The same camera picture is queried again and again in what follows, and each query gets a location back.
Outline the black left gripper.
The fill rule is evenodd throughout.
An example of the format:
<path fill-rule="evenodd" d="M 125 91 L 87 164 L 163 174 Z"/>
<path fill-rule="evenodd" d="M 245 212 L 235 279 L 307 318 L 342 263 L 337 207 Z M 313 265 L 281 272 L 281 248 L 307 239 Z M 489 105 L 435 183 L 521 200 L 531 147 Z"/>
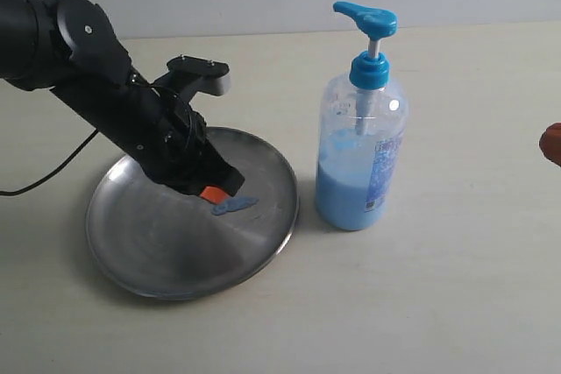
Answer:
<path fill-rule="evenodd" d="M 207 124 L 172 89 L 133 84 L 131 155 L 148 178 L 174 191 L 220 204 L 235 195 L 245 177 L 209 140 Z"/>

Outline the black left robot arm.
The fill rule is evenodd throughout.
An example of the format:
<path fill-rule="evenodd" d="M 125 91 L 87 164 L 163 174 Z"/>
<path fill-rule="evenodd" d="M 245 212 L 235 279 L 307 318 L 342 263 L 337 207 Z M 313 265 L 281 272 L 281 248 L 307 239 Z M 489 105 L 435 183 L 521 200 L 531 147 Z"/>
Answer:
<path fill-rule="evenodd" d="M 216 201 L 244 176 L 209 139 L 191 108 L 198 93 L 224 94 L 229 67 L 181 55 L 146 80 L 103 9 L 89 0 L 1 0 L 1 76 L 47 89 L 134 159 L 153 182 Z"/>

